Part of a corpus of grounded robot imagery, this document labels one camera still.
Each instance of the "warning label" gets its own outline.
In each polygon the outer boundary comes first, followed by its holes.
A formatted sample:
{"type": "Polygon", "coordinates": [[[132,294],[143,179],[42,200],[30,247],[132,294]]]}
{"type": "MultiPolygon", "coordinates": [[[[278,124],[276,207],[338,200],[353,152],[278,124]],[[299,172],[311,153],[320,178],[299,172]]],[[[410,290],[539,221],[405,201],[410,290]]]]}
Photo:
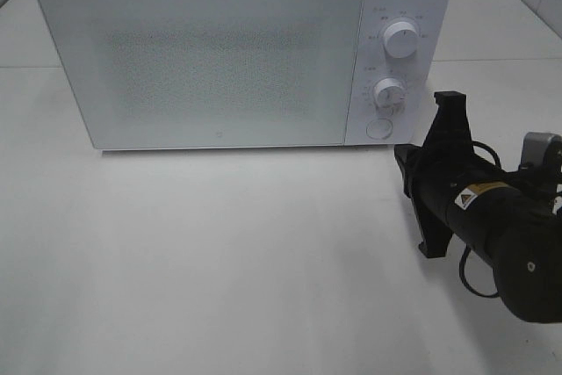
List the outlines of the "warning label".
{"type": "Polygon", "coordinates": [[[474,199],[484,192],[491,191],[496,188],[507,188],[508,184],[503,182],[488,182],[485,184],[469,184],[466,186],[455,198],[455,204],[460,206],[463,210],[466,210],[474,199]]]}

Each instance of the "white microwave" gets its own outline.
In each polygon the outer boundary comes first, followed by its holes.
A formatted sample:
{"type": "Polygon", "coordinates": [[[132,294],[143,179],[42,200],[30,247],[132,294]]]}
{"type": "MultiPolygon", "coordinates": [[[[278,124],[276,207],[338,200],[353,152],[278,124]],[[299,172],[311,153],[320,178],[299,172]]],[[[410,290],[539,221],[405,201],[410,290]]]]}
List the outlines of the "white microwave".
{"type": "Polygon", "coordinates": [[[39,0],[94,148],[412,136],[448,0],[39,0]]]}

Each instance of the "white table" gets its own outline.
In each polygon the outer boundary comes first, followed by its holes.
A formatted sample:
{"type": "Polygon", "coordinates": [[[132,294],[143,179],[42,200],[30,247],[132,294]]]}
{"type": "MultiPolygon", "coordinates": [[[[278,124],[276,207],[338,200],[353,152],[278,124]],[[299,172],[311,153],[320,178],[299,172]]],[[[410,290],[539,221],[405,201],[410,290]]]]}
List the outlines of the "white table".
{"type": "MultiPolygon", "coordinates": [[[[562,40],[450,0],[415,142],[434,90],[514,169],[562,133],[562,40]]],[[[391,148],[94,150],[35,0],[0,10],[0,192],[2,374],[562,372],[562,326],[466,291],[462,242],[418,252],[391,148]]]]}

